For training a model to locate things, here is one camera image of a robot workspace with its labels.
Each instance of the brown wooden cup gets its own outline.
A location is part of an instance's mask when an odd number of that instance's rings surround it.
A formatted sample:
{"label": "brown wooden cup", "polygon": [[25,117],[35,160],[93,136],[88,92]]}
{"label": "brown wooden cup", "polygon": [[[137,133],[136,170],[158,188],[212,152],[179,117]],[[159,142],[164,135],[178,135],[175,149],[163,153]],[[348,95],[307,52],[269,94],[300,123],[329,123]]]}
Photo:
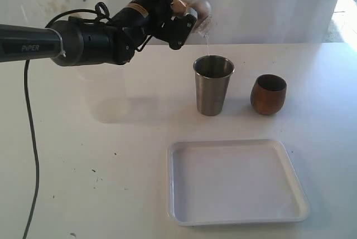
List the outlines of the brown wooden cup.
{"label": "brown wooden cup", "polygon": [[287,84],[276,75],[261,75],[255,81],[250,103],[258,113],[272,115],[280,111],[285,102]]}

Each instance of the metal cup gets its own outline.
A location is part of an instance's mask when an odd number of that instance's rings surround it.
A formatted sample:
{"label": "metal cup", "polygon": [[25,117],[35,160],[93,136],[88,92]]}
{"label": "metal cup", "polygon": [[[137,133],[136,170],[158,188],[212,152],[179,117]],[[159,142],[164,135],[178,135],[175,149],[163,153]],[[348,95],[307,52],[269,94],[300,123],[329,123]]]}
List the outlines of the metal cup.
{"label": "metal cup", "polygon": [[225,94],[234,65],[221,56],[203,56],[194,62],[197,109],[214,116],[222,111]]}

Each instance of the white table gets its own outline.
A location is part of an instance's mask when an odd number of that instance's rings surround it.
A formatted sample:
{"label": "white table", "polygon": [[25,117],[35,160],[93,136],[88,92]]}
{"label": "white table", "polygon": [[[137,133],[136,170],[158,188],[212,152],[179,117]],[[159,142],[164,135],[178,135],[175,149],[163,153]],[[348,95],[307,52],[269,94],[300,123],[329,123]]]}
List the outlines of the white table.
{"label": "white table", "polygon": [[[206,46],[177,52],[148,46],[116,68],[124,70],[132,107],[117,124],[88,113],[76,69],[32,61],[41,179],[29,238],[356,238],[357,54],[345,44],[227,45],[210,52],[235,63],[219,116],[196,111],[192,62]],[[286,103],[273,117],[249,104],[255,78],[265,73],[288,83]],[[35,184],[23,62],[0,64],[0,82],[0,233],[21,238]],[[166,213],[168,146],[252,138],[286,146],[311,203],[309,218],[288,225],[173,223]]]}

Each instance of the white plastic tray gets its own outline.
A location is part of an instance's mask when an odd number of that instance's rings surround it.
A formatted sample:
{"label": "white plastic tray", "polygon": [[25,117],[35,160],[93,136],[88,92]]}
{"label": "white plastic tray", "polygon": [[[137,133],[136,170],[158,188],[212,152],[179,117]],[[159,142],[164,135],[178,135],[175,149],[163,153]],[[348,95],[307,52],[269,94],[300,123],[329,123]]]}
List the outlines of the white plastic tray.
{"label": "white plastic tray", "polygon": [[180,226],[296,222],[310,212],[280,142],[182,142],[167,156],[168,213]]}

